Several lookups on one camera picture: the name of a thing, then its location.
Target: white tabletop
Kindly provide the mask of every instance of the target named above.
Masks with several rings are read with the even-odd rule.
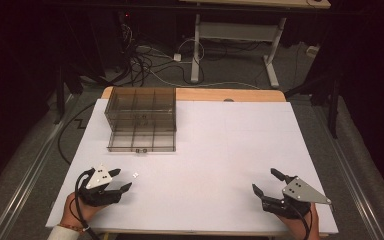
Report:
[[[176,152],[110,153],[111,129],[98,100],[47,227],[58,224],[78,176],[101,163],[121,168],[109,189],[133,182],[121,201],[90,222],[110,232],[279,235],[252,183],[283,198],[276,168],[323,189],[289,103],[177,101]],[[337,233],[330,208],[317,205],[322,234]]]

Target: sleeve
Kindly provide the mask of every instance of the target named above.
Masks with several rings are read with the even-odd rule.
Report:
[[[55,226],[52,229],[51,234],[49,234],[48,240],[76,240],[79,237],[80,233],[60,227],[60,226]]]

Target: electrical cord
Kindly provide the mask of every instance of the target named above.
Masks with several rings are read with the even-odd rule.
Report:
[[[95,234],[95,232],[92,230],[92,228],[90,228],[90,226],[88,225],[87,221],[83,218],[83,214],[82,214],[82,210],[80,208],[80,202],[79,202],[79,183],[80,183],[80,180],[86,175],[93,174],[93,171],[94,171],[93,169],[90,169],[88,171],[84,171],[82,174],[80,174],[79,178],[77,178],[76,185],[74,187],[75,188],[74,189],[74,202],[76,203],[76,210],[77,210],[78,218],[75,216],[75,214],[73,214],[73,212],[71,212],[71,214],[73,214],[73,216],[76,217],[79,220],[79,222],[82,224],[83,231],[87,232],[93,240],[99,240],[99,237]]]
[[[187,86],[187,85],[179,85],[179,84],[174,84],[174,83],[170,83],[170,82],[167,82],[165,81],[164,79],[160,78],[157,74],[155,74],[152,70],[148,69],[148,71],[151,72],[151,74],[153,74],[158,80],[160,80],[161,82],[167,84],[167,85],[170,85],[170,86],[174,86],[174,87],[182,87],[182,88],[199,88],[199,87],[210,87],[210,86],[218,86],[218,85],[224,85],[224,84],[238,84],[238,85],[244,85],[244,86],[247,86],[247,87],[250,87],[250,88],[254,88],[254,89],[258,89],[258,90],[261,90],[261,88],[258,88],[256,86],[253,86],[251,84],[247,84],[247,83],[241,83],[241,82],[221,82],[221,83],[210,83],[210,84],[202,84],[202,85],[191,85],[191,86]]]
[[[225,48],[236,49],[236,51],[231,51],[229,53],[238,53],[238,52],[243,52],[243,51],[253,51],[256,48],[258,48],[258,46],[260,46],[261,43],[263,43],[262,41],[239,41],[238,42],[238,41],[230,41],[230,40],[221,40],[220,42],[216,42],[216,41],[211,41],[209,39],[204,39],[204,41],[210,41],[210,42],[213,42],[213,43],[219,43],[219,44],[223,45]],[[239,45],[243,45],[243,44],[247,44],[248,46],[246,46],[246,47],[238,47]]]
[[[73,217],[74,217],[75,219],[77,219],[77,221],[80,222],[80,219],[76,216],[76,214],[74,214],[73,209],[71,209],[71,206],[73,205],[74,200],[75,200],[75,198],[71,199],[71,201],[70,201],[70,207],[69,207],[68,209],[70,210],[71,215],[73,215]]]
[[[310,222],[310,227],[309,227],[305,218],[301,215],[301,213],[292,204],[285,202],[285,205],[287,207],[290,207],[292,210],[294,210],[294,212],[299,216],[299,219],[302,221],[302,224],[304,225],[304,228],[305,228],[304,240],[308,240],[308,237],[310,236],[311,228],[313,227],[313,213],[311,212],[311,208],[310,208],[310,221],[311,222]]]
[[[64,125],[64,127],[61,129],[61,132],[58,136],[58,141],[57,141],[57,145],[58,145],[58,152],[59,154],[61,155],[62,159],[64,160],[64,162],[66,162],[69,166],[71,165],[71,162],[68,161],[67,157],[64,155],[64,153],[62,152],[62,148],[61,148],[61,138],[62,138],[62,135],[64,134],[65,130],[67,129],[67,127],[70,125],[71,122],[73,122],[80,114],[82,114],[84,111],[86,111],[88,108],[94,106],[96,104],[96,101],[93,102],[93,103],[90,103],[88,104],[85,108],[83,108],[80,112],[78,112],[76,115],[74,115],[74,117],[72,117],[66,125]]]
[[[180,46],[178,47],[178,52],[180,52],[180,50],[182,49],[182,47],[187,43],[187,42],[195,42],[194,39],[187,39],[185,40],[182,44],[180,44]],[[246,44],[248,44],[248,46],[242,48],[242,47],[235,47],[235,46],[231,46],[231,45],[226,45],[226,44],[222,44],[223,46],[225,46],[225,49],[226,49],[226,52],[227,52],[227,46],[229,47],[232,47],[234,49],[238,49],[238,51],[235,51],[235,52],[240,52],[240,51],[251,51],[253,49],[255,49],[256,47],[259,46],[259,44],[261,44],[262,42],[246,42]],[[199,60],[201,60],[204,56],[204,46],[199,43],[199,45],[201,46],[202,48],[202,56],[200,56]],[[147,49],[147,51],[139,51],[138,49],[140,48],[143,48],[143,49]],[[121,82],[122,80],[124,80],[125,78],[119,78],[117,79],[117,82],[114,82],[114,85],[115,86],[126,86],[126,85],[130,85],[132,87],[134,86],[137,86],[137,84],[139,84],[139,87],[142,87],[144,86],[144,82],[145,80],[150,76],[150,75],[154,75],[155,77],[157,77],[158,80],[166,83],[166,84],[169,84],[169,85],[176,85],[176,84],[171,84],[167,81],[164,81],[163,79],[161,79],[157,73],[158,72],[161,72],[161,71],[164,71],[166,69],[169,69],[169,68],[178,68],[181,70],[182,72],[182,80],[187,84],[187,85],[190,85],[190,87],[193,87],[193,86],[197,86],[197,87],[204,87],[204,86],[214,86],[214,85],[222,85],[222,84],[241,84],[241,85],[246,85],[246,86],[250,86],[252,88],[256,88],[256,89],[259,89],[258,87],[256,86],[253,86],[253,85],[249,85],[249,84],[243,84],[243,83],[239,83],[239,82],[225,82],[225,83],[217,83],[217,84],[209,84],[209,85],[202,85],[202,83],[204,82],[205,80],[205,74],[204,74],[204,70],[202,68],[202,66],[199,64],[198,60],[195,59],[194,57],[192,57],[192,61],[194,61],[198,67],[199,67],[199,74],[200,74],[200,81],[198,82],[190,82],[188,80],[186,80],[185,78],[185,70],[181,67],[181,66],[178,66],[178,65],[172,65],[173,63],[192,63],[192,62],[178,62],[178,61],[174,61],[174,59],[170,56],[168,56],[167,54],[165,54],[164,52],[158,50],[158,49],[155,49],[154,47],[151,47],[151,46],[146,46],[146,45],[139,45],[139,41],[138,40],[134,40],[132,41],[132,44],[130,45],[130,51],[131,53],[125,53],[126,55],[129,55],[129,74],[128,76],[130,76],[130,80],[127,81],[127,82]],[[167,61],[167,62],[163,62],[161,64],[158,64],[158,65],[155,65],[153,64],[153,61],[152,59],[150,59],[150,57],[157,57],[157,58],[168,58],[170,59],[170,61]],[[185,85],[176,85],[176,86],[180,86],[180,87],[188,87],[188,86],[185,86]]]
[[[121,31],[122,31],[123,35],[125,35],[123,38],[123,46],[127,43],[126,48],[129,48],[130,43],[132,42],[132,39],[133,39],[132,29],[127,24],[121,24]]]
[[[204,55],[205,55],[205,49],[204,49],[204,46],[203,46],[200,42],[195,41],[195,39],[187,39],[187,40],[185,40],[182,44],[180,44],[179,48],[177,49],[177,53],[180,54],[180,49],[181,49],[182,46],[183,46],[185,43],[187,43],[187,42],[196,42],[196,43],[199,44],[199,46],[200,46],[201,49],[202,49],[202,56],[199,58],[199,60],[202,60],[202,59],[204,58]]]

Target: dark curtain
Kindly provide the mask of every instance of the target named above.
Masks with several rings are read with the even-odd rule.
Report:
[[[289,17],[285,24],[280,43],[285,47],[289,47],[299,42],[304,42],[310,46],[322,44],[326,39],[332,20],[337,21],[341,17],[326,17],[324,12],[337,12],[337,11],[359,11],[369,1],[353,0],[329,0],[331,7],[328,10],[314,9],[313,14],[308,16],[292,16]]]
[[[47,112],[53,63],[44,51],[38,1],[0,1],[0,174]]]
[[[339,79],[339,93],[384,178],[384,1],[346,1],[338,10],[361,14],[333,19],[304,83],[310,87],[301,93],[313,94],[314,104],[328,103]]]

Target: table leg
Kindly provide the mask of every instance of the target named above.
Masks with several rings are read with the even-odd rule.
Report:
[[[199,80],[199,24],[201,21],[200,18],[201,16],[197,14],[195,19],[195,41],[194,41],[192,69],[191,69],[192,83],[197,83]]]
[[[280,37],[282,36],[283,28],[285,26],[286,18],[282,18],[279,22],[279,25],[277,27],[276,33],[274,35],[273,41],[272,41],[272,47],[270,51],[270,55],[264,56],[264,63],[266,65],[267,69],[267,75],[270,80],[270,85],[273,88],[279,88],[279,82],[277,81],[276,73],[273,68],[273,58],[276,54],[277,46],[279,45]]]
[[[57,96],[57,109],[58,115],[55,119],[55,124],[60,123],[64,113],[65,113],[65,97],[64,97],[64,76],[63,76],[63,68],[58,66],[55,71],[56,77],[56,96]]]

